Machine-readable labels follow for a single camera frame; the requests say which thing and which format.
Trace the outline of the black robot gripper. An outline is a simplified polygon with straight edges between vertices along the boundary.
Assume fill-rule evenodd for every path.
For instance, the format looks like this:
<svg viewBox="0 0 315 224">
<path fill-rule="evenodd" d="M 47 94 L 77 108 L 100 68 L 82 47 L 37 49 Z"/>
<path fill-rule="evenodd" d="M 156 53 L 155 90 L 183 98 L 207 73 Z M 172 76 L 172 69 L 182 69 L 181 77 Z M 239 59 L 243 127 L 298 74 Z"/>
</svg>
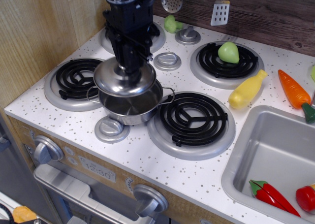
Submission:
<svg viewBox="0 0 315 224">
<path fill-rule="evenodd" d="M 137 71 L 151 61 L 150 27 L 153 24 L 154 0 L 106 0 L 111 9 L 103 12 L 114 55 L 126 72 Z"/>
</svg>

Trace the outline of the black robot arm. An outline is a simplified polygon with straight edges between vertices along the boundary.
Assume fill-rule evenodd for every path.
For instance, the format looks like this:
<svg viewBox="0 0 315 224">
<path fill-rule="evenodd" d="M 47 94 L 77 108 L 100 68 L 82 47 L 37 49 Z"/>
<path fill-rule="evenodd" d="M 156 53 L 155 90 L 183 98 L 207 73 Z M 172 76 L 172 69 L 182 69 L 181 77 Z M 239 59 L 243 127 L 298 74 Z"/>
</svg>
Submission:
<svg viewBox="0 0 315 224">
<path fill-rule="evenodd" d="M 106 0 L 105 28 L 116 60 L 128 74 L 149 61 L 154 0 Z"/>
</svg>

